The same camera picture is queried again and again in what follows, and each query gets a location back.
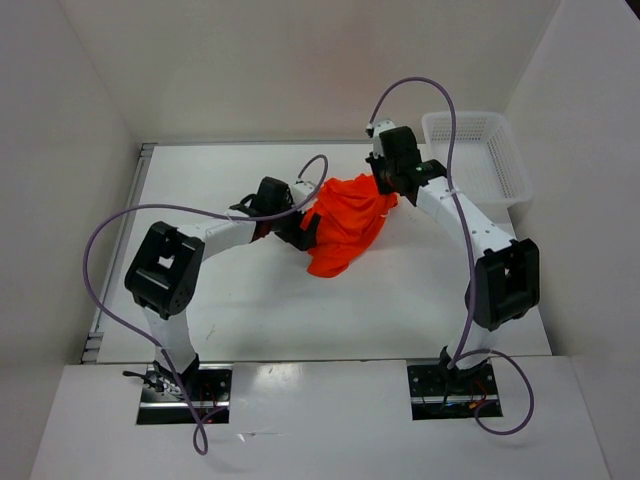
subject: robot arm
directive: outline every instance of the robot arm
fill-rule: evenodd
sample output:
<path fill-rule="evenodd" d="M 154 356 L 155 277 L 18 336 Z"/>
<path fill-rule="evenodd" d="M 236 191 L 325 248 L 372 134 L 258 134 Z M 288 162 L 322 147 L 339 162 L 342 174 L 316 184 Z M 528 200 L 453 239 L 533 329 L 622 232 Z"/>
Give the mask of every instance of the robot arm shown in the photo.
<path fill-rule="evenodd" d="M 256 194 L 230 207 L 225 215 L 274 215 L 297 205 L 312 190 L 313 185 L 308 182 L 299 181 L 290 188 L 280 180 L 266 177 Z M 299 250 L 307 250 L 315 245 L 320 216 L 314 214 L 306 230 L 300 228 L 303 217 L 304 212 L 297 211 L 270 222 L 211 219 L 179 227 L 157 222 L 149 228 L 125 276 L 125 287 L 142 308 L 151 335 L 167 350 L 188 389 L 190 385 L 197 388 L 193 384 L 197 383 L 199 359 L 189 337 L 187 306 L 195 293 L 202 262 L 270 232 Z M 173 377 L 159 347 L 154 366 L 157 380 L 170 387 Z"/>
<path fill-rule="evenodd" d="M 430 215 L 463 249 L 461 220 L 449 189 L 446 168 L 437 160 L 423 162 L 409 127 L 390 120 L 372 126 L 373 152 L 367 158 L 381 194 L 399 193 Z M 476 309 L 469 337 L 461 353 L 490 348 L 495 331 L 504 322 L 522 317 L 538 304 L 539 252 L 529 239 L 518 241 L 491 222 L 464 193 L 456 191 L 465 213 L 473 247 L 476 275 Z M 469 290 L 465 295 L 469 305 Z M 460 343 L 464 325 L 441 354 L 447 364 Z M 456 369 L 470 371 L 486 355 L 460 360 Z"/>

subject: orange fabric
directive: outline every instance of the orange fabric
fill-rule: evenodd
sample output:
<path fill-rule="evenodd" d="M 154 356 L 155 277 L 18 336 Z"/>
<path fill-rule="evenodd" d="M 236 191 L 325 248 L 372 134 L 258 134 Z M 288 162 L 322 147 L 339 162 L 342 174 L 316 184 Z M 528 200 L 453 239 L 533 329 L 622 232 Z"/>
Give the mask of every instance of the orange fabric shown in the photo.
<path fill-rule="evenodd" d="M 396 194 L 378 194 L 371 175 L 327 180 L 301 224 L 306 229 L 314 213 L 322 216 L 317 245 L 309 249 L 313 259 L 307 271 L 326 278 L 344 272 L 373 243 L 384 225 L 384 215 L 397 204 Z"/>

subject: white table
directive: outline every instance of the white table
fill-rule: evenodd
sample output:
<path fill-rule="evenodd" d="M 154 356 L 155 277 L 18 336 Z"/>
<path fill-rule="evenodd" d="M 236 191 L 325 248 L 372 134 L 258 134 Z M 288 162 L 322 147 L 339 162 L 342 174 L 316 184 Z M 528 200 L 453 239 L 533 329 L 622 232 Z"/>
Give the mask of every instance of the white table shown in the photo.
<path fill-rule="evenodd" d="M 156 147 L 140 203 L 175 203 L 223 212 L 269 175 L 293 181 L 313 155 L 329 157 L 329 175 L 368 171 L 368 144 Z M 318 178 L 320 162 L 306 177 Z M 123 285 L 149 226 L 203 220 L 172 211 L 141 211 L 120 248 L 107 304 L 146 329 Z M 512 231 L 508 215 L 496 220 Z M 436 357 L 464 321 L 466 256 L 427 215 L 406 200 L 372 247 L 333 279 L 306 272 L 310 257 L 270 236 L 213 257 L 202 266 L 189 306 L 191 338 L 203 361 L 344 360 Z M 108 318 L 99 363 L 149 362 L 153 347 Z M 550 355 L 537 309 L 500 329 L 496 348 Z"/>
<path fill-rule="evenodd" d="M 473 419 L 412 421 L 403 361 L 236 364 L 230 423 L 207 427 L 206 457 L 191 425 L 135 425 L 140 382 L 121 372 L 143 366 L 66 367 L 31 478 L 608 479 L 569 359 L 518 362 L 536 411 L 511 437 Z M 504 418 L 487 423 L 504 429 L 524 417 L 526 391 L 493 365 Z"/>

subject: white wall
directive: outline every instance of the white wall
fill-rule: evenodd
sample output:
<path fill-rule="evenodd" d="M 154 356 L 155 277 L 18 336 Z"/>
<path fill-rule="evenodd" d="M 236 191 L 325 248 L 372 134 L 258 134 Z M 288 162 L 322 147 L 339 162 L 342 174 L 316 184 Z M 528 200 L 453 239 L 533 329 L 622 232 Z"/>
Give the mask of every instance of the white wall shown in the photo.
<path fill-rule="evenodd" d="M 144 141 L 363 139 L 382 91 L 416 74 L 503 111 L 556 3 L 61 0 Z M 387 113 L 419 127 L 445 106 L 410 86 Z"/>
<path fill-rule="evenodd" d="M 2 2 L 0 64 L 0 477 L 23 479 L 92 319 L 84 241 L 124 204 L 137 155 L 57 2 Z"/>
<path fill-rule="evenodd" d="M 640 467 L 639 51 L 624 0 L 564 0 L 507 109 L 536 191 L 516 230 L 614 479 Z"/>

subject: white basket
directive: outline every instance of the white basket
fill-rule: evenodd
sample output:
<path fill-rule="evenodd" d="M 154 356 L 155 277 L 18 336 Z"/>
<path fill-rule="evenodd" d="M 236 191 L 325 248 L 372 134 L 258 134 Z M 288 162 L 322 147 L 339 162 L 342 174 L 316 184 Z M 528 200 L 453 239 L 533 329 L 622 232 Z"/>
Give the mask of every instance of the white basket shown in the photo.
<path fill-rule="evenodd" d="M 491 112 L 459 112 L 453 148 L 453 179 L 478 205 L 508 207 L 530 200 L 531 182 L 508 120 Z M 451 140 L 449 112 L 428 113 L 422 128 L 431 158 L 447 162 Z"/>

